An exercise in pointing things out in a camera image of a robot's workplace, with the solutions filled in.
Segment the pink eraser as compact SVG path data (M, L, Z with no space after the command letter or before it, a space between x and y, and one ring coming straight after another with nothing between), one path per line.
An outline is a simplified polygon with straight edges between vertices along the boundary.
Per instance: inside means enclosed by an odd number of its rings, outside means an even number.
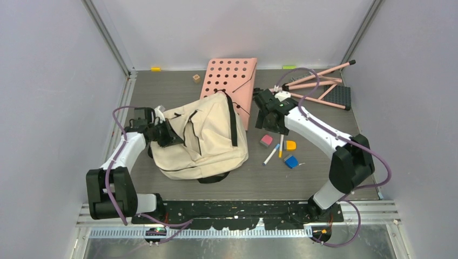
M269 147L273 142L273 137L269 134L265 134L259 141L259 143L265 147Z

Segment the beige canvas backpack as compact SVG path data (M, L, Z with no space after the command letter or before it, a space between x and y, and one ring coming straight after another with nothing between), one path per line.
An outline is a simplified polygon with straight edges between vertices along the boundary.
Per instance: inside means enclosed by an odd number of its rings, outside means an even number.
M162 147L152 141L148 155L168 178L217 183L248 160L246 130L226 93L167 110L164 116L179 143Z

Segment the blue eraser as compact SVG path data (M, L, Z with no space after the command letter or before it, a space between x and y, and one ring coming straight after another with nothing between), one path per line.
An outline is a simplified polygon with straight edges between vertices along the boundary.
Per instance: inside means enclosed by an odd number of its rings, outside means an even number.
M284 164L290 169L294 169L299 166L297 158L293 155L288 155L287 157L285 157Z

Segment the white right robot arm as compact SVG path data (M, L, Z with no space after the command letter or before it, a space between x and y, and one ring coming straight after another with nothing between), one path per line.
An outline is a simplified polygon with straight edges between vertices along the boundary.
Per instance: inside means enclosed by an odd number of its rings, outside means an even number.
M330 207L370 177L374 171L369 141L330 127L289 96L256 88L253 100L259 109L256 128L288 135L293 131L322 150L331 160L328 181L308 199L308 214L323 221Z

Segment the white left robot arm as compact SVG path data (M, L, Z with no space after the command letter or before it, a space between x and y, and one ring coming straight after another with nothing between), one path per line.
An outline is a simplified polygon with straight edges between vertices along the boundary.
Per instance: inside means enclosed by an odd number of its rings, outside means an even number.
M99 168L86 174L89 212L94 220L120 218L124 224L128 217L145 213L152 223L160 223L166 210L158 204L158 194L138 194L131 179L131 170L141 152L150 143L160 147L182 144L165 117L165 108L136 107L134 117L124 127L117 119L119 107L112 112L122 136L112 155Z

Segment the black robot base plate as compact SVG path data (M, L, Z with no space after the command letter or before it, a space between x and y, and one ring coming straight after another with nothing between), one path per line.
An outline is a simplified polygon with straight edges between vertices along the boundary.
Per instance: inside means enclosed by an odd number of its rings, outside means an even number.
M177 226L191 221L193 230L246 230L263 223L266 230L301 229L308 223L343 222L341 207L332 205L322 212L306 201L297 200L232 200L232 201L160 201L149 216Z

